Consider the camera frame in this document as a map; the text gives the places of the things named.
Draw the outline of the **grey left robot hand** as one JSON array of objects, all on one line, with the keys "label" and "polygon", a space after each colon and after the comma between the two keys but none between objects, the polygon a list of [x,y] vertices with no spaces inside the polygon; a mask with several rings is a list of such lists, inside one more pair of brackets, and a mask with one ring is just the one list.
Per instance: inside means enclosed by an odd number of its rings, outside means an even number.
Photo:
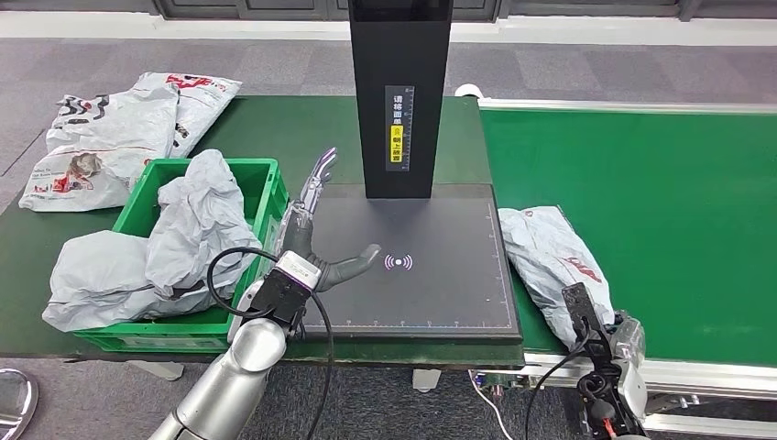
[{"label": "grey left robot hand", "polygon": [[316,160],[301,187],[300,195],[290,202],[281,225],[285,227],[276,248],[280,253],[292,251],[315,266],[321,275],[316,292],[325,292],[369,270],[381,250],[370,244],[360,255],[337,262],[327,262],[312,251],[313,217],[324,185],[331,180],[331,168],[337,161],[337,148],[329,148]]}]

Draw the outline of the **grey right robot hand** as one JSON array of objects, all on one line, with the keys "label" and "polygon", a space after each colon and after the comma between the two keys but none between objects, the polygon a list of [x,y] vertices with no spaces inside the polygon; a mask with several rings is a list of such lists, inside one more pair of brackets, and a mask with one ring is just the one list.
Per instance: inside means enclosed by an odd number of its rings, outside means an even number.
[{"label": "grey right robot hand", "polygon": [[613,358],[625,359],[640,367],[646,354],[645,331],[640,320],[625,310],[615,311],[614,331],[610,334],[609,344]]}]

